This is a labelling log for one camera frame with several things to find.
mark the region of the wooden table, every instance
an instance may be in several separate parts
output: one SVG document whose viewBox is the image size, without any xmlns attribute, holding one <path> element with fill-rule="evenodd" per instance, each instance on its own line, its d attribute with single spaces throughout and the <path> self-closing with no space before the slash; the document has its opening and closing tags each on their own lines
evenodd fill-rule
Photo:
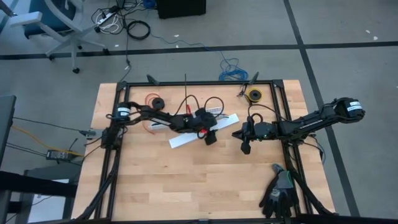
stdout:
<svg viewBox="0 0 398 224">
<path fill-rule="evenodd" d="M 307 114 L 298 80 L 285 80 L 285 91 L 293 119 Z M 115 83 L 101 84 L 96 100 L 93 129 L 109 126 L 105 115 L 112 112 Z M 273 108 L 269 85 L 254 85 L 263 93 L 259 103 Z M 129 126 L 124 135 L 114 204 L 114 221 L 188 220 L 199 218 L 264 218 L 258 207 L 264 191 L 274 178 L 273 163 L 284 165 L 280 141 L 252 142 L 250 155 L 240 150 L 241 141 L 231 137 L 241 128 L 248 114 L 248 103 L 236 95 L 239 85 L 188 86 L 201 106 L 211 96 L 225 103 L 226 114 L 236 113 L 240 122 L 216 133 L 218 141 L 206 146 L 196 140 L 171 149 L 168 140 L 177 136 L 169 129 L 148 133 L 143 125 Z M 131 88 L 130 101 L 144 104 L 149 93 L 165 100 L 164 111 L 174 113 L 185 96 L 184 86 L 150 86 Z M 196 109 L 193 100 L 191 108 Z M 220 106 L 211 100 L 208 107 Z M 264 120 L 276 120 L 273 112 L 253 107 L 252 113 Z M 312 139 L 306 142 L 316 144 Z M 92 144 L 86 154 L 96 148 Z M 319 152 L 308 145 L 299 147 L 308 186 L 324 206 L 334 210 Z M 89 155 L 83 164 L 72 217 L 79 216 L 98 190 L 104 149 Z M 104 196 L 102 215 L 106 213 L 108 194 Z M 305 211 L 301 199 L 302 211 Z"/>
</svg>

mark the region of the black box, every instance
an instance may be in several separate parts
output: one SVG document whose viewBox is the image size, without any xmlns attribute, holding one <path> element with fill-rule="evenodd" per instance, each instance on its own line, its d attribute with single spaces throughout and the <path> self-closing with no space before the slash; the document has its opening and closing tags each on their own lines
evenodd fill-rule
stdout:
<svg viewBox="0 0 398 224">
<path fill-rule="evenodd" d="M 206 14 L 206 0 L 156 0 L 159 18 Z"/>
</svg>

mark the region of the blue cable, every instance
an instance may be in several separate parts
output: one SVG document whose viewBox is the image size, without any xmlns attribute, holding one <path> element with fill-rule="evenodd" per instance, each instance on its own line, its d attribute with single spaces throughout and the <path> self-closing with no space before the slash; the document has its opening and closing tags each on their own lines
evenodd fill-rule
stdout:
<svg viewBox="0 0 398 224">
<path fill-rule="evenodd" d="M 220 62 L 220 68 L 222 70 L 222 72 L 220 73 L 218 79 L 219 80 L 247 80 L 248 79 L 248 73 L 247 71 L 243 70 L 242 68 L 238 67 L 239 64 L 239 59 L 237 58 L 226 58 L 224 56 L 224 53 L 220 50 L 210 50 L 208 47 L 206 47 L 205 44 L 203 43 L 194 43 L 194 44 L 190 44 L 184 40 L 176 40 L 173 42 L 169 42 L 167 40 L 165 40 L 163 37 L 158 37 L 154 34 L 150 34 L 151 36 L 158 38 L 160 40 L 163 40 L 164 42 L 168 43 L 168 44 L 176 44 L 178 42 L 183 42 L 184 44 L 187 44 L 189 46 L 194 46 L 194 45 L 201 45 L 203 46 L 206 50 L 210 51 L 210 52 L 219 52 L 221 53 L 221 56 L 223 56 L 223 60 Z"/>
</svg>

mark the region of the chair wheel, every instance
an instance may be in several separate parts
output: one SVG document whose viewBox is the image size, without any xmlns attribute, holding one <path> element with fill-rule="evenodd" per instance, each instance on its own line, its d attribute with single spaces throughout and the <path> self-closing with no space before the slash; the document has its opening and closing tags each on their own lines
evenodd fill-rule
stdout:
<svg viewBox="0 0 398 224">
<path fill-rule="evenodd" d="M 103 49 L 102 51 L 104 52 L 105 55 L 111 55 L 108 49 Z"/>
</svg>

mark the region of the yellow tape roll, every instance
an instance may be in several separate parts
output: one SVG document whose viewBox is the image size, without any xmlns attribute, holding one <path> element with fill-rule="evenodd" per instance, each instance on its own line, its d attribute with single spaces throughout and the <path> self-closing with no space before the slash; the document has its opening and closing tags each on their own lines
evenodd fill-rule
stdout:
<svg viewBox="0 0 398 224">
<path fill-rule="evenodd" d="M 257 88 L 251 88 L 249 90 L 246 90 L 246 96 L 248 97 L 248 100 L 250 100 L 251 102 L 257 103 L 258 101 L 261 100 L 262 92 Z"/>
</svg>

